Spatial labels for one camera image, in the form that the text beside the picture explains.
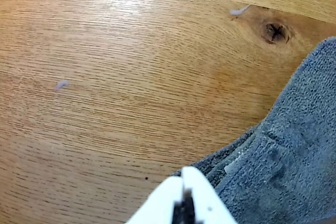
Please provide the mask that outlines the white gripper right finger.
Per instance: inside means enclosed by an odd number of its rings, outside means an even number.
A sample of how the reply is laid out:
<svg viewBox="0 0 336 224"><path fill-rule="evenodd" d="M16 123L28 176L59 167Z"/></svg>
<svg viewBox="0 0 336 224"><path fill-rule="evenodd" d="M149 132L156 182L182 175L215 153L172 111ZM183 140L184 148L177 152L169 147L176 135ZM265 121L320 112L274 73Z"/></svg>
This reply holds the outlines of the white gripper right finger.
<svg viewBox="0 0 336 224"><path fill-rule="evenodd" d="M182 168L187 223L236 223L208 179L195 167Z"/></svg>

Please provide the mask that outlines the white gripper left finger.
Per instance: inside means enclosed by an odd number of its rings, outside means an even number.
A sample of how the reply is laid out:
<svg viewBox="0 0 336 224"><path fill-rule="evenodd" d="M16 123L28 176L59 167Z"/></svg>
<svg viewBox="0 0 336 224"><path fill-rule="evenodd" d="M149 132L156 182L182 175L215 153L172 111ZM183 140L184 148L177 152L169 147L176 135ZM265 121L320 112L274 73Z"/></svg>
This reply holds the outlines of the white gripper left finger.
<svg viewBox="0 0 336 224"><path fill-rule="evenodd" d="M187 223L184 213L184 179L169 177L152 191L127 223Z"/></svg>

